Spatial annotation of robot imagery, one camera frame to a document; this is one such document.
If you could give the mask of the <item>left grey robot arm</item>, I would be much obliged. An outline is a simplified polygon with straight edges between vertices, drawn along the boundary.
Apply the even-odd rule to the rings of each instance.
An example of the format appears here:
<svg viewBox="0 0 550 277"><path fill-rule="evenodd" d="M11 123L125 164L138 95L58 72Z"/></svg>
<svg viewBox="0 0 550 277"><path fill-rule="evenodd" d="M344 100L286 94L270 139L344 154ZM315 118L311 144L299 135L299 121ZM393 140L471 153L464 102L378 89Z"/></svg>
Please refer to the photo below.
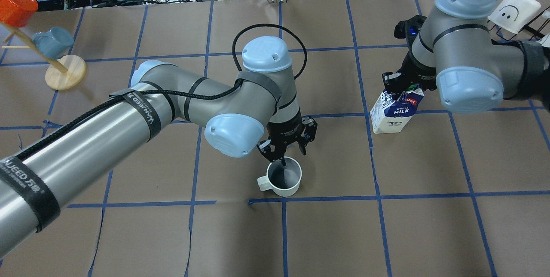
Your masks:
<svg viewBox="0 0 550 277"><path fill-rule="evenodd" d="M68 204L163 128L181 118L233 158L258 148L269 161L297 143L305 154L318 125L304 118L287 44L246 44L232 87L175 64L140 64L131 86L31 146L1 160L1 256L45 230Z"/></svg>

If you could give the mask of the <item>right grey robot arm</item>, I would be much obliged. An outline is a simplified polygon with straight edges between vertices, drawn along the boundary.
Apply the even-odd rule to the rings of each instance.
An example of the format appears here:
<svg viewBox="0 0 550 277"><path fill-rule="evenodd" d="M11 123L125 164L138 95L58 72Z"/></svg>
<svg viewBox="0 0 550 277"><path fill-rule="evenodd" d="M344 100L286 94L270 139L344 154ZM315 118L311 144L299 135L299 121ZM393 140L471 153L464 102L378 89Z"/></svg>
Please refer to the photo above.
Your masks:
<svg viewBox="0 0 550 277"><path fill-rule="evenodd" d="M385 72L385 91L397 100L413 85L438 90L459 114L491 110L503 100L538 100L549 109L549 48L541 42L491 38L488 21L514 33L524 26L512 0L435 0L428 16L400 21L394 37L407 55Z"/></svg>

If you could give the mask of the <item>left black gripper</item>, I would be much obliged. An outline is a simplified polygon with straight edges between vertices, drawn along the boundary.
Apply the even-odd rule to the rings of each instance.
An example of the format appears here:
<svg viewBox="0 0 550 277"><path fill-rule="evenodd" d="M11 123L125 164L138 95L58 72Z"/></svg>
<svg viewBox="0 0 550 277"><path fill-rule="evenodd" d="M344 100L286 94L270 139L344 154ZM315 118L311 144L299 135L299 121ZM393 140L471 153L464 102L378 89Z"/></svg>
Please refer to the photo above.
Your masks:
<svg viewBox="0 0 550 277"><path fill-rule="evenodd" d="M285 153L287 146L297 143L302 155L306 155L306 147L315 140L318 123L312 116L302 117L301 112L285 122L268 122L268 140L257 144L260 154L268 161L279 161L287 166Z"/></svg>

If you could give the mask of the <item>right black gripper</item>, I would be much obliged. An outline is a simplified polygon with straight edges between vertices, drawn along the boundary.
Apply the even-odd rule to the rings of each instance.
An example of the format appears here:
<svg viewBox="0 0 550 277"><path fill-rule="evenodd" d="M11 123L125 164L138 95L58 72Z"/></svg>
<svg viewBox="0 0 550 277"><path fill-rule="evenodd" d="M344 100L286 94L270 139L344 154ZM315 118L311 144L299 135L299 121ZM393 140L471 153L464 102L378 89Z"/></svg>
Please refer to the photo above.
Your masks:
<svg viewBox="0 0 550 277"><path fill-rule="evenodd" d="M408 52L399 70L395 73L385 72L382 74L385 92L388 95L387 99L391 102L401 102L406 90L409 94L424 94L426 90L437 89L435 68L418 61L413 56L414 41L419 37L421 27L426 19L427 17L424 15L415 15L410 19L400 21L394 27L394 37L406 40Z"/></svg>

